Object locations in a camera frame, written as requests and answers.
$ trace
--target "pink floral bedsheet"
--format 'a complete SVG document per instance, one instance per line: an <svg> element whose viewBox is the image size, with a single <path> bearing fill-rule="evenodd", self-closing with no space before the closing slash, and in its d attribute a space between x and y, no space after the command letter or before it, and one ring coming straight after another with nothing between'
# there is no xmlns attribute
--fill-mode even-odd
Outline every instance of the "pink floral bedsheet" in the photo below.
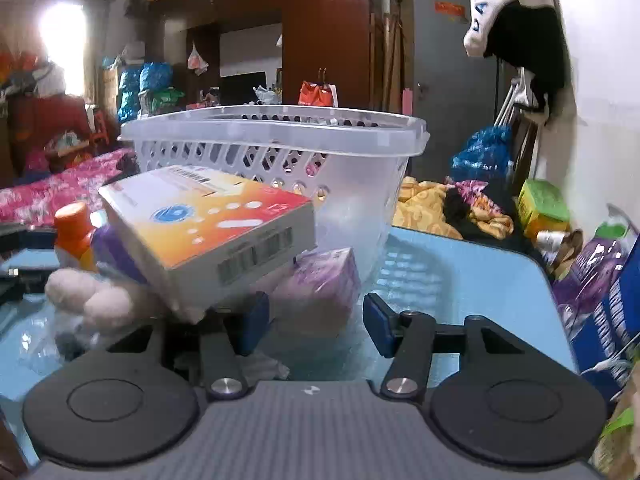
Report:
<svg viewBox="0 0 640 480"><path fill-rule="evenodd" d="M116 165L129 152L123 148L105 153L39 182L0 189L0 222L53 225L55 212L76 200L87 202L91 212L101 209L98 188L120 173Z"/></svg>

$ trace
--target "plush toy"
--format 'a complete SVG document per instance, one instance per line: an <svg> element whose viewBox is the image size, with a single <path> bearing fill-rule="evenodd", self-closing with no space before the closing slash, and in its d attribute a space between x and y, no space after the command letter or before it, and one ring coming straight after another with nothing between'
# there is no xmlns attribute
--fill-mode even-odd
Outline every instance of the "plush toy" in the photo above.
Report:
<svg viewBox="0 0 640 480"><path fill-rule="evenodd" d="M84 323L98 331L117 330L166 313L164 303L147 287L132 280L106 280L84 270L56 270L45 294L56 308L84 316Z"/></svg>

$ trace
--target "clear plastic basket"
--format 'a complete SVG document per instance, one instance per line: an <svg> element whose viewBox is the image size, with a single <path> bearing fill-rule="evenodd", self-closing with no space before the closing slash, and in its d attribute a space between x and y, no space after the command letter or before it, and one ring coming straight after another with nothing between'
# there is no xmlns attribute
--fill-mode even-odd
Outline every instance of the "clear plastic basket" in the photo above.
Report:
<svg viewBox="0 0 640 480"><path fill-rule="evenodd" d="M360 277L386 241L409 156L429 139L422 119L306 106L201 108L131 121L142 171L209 166L304 194L318 249L352 247Z"/></svg>

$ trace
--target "bright window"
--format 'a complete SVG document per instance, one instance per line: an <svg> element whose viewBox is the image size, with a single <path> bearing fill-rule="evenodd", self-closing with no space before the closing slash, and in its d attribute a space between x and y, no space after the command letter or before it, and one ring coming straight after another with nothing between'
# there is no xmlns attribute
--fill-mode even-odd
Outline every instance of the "bright window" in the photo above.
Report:
<svg viewBox="0 0 640 480"><path fill-rule="evenodd" d="M40 34L47 55L65 71L66 93L84 94L86 17L82 6L58 3L45 10Z"/></svg>

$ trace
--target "red sticker on door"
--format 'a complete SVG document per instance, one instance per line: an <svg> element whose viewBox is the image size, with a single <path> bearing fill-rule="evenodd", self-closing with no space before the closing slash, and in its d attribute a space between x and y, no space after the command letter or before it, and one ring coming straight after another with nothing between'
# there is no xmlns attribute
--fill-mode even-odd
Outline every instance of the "red sticker on door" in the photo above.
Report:
<svg viewBox="0 0 640 480"><path fill-rule="evenodd" d="M440 2L436 0L436 12L449 14L450 16L465 17L465 6L452 4L450 2Z"/></svg>

